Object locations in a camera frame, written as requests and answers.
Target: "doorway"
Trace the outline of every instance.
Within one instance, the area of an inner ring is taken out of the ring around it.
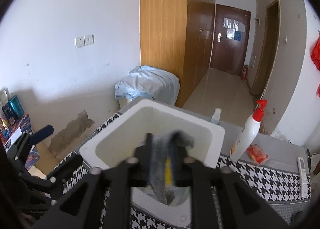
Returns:
[[[261,57],[251,94],[259,100],[267,88],[270,75],[275,63],[280,35],[280,1],[275,0],[266,8],[265,33]]]
[[[249,11],[217,4],[211,68],[241,75],[248,46],[250,17]]]

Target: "door frame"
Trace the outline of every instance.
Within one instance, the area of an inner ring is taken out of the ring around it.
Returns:
[[[258,69],[257,69],[257,73],[256,73],[256,76],[254,78],[254,81],[253,81],[253,84],[250,88],[250,93],[252,93],[252,88],[254,87],[256,81],[257,81],[257,77],[258,77],[258,74],[259,74],[259,69],[261,68],[261,57],[263,56],[264,54],[264,50],[265,50],[265,47],[266,47],[266,37],[267,37],[267,25],[268,25],[268,17],[267,17],[267,13],[268,13],[268,9],[273,6],[274,4],[278,3],[278,17],[279,17],[279,32],[278,32],[278,37],[277,37],[277,42],[276,42],[276,55],[275,55],[275,58],[273,60],[273,63],[272,63],[272,68],[271,68],[271,72],[270,72],[270,75],[268,77],[268,81],[266,83],[266,86],[261,94],[261,97],[259,98],[259,100],[264,96],[266,90],[267,90],[267,87],[268,87],[268,84],[270,82],[270,77],[272,75],[272,72],[273,72],[273,68],[275,66],[275,62],[276,62],[276,57],[277,57],[277,54],[278,54],[278,47],[279,47],[279,41],[280,41],[280,28],[281,28],[281,10],[280,10],[280,0],[274,0],[272,3],[270,3],[268,6],[266,6],[266,21],[265,21],[265,27],[264,27],[264,37],[263,37],[263,44],[262,44],[262,50],[261,50],[261,55],[260,55],[260,59],[259,59],[259,64],[258,64]]]
[[[215,21],[214,27],[215,27],[215,29],[214,29],[214,33],[213,33],[213,44],[212,44],[212,53],[211,53],[211,59],[210,59],[210,68],[214,68],[213,66],[211,66],[211,64],[213,63],[213,59],[215,57],[215,50],[216,50],[216,46],[217,46],[217,40],[214,40],[214,38],[217,38],[217,36],[218,36],[218,34],[216,33],[218,31],[218,28],[216,27],[217,9],[218,9],[218,7],[229,7],[229,8],[235,9],[237,11],[243,11],[243,12],[249,13],[249,17],[248,17],[247,22],[246,22],[246,33],[247,33],[247,35],[246,35],[245,40],[244,40],[244,51],[243,51],[243,54],[242,54],[242,59],[243,59],[242,60],[242,68],[243,68],[244,61],[245,61],[245,56],[247,54],[247,49],[248,49],[251,12],[243,10],[243,9],[239,9],[239,8],[236,8],[236,7],[232,7],[232,6],[222,5],[222,4],[216,4],[216,8],[215,8],[215,18],[214,18],[214,21]]]

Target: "floor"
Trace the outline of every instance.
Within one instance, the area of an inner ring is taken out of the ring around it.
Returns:
[[[254,110],[245,81],[238,76],[210,68],[182,108],[212,116],[217,107],[222,109],[222,121],[241,127]]]

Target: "light blue cloth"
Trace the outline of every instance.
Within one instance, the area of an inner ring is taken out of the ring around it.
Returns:
[[[165,70],[141,66],[135,67],[115,85],[116,99],[135,99],[138,96],[174,105],[180,90],[179,79]]]

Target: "fire extinguisher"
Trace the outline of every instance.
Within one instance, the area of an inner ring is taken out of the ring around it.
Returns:
[[[242,80],[247,80],[248,70],[249,70],[249,66],[248,66],[248,65],[245,65],[245,66],[243,67],[243,71],[242,71],[242,76],[241,76],[241,79],[242,79]]]

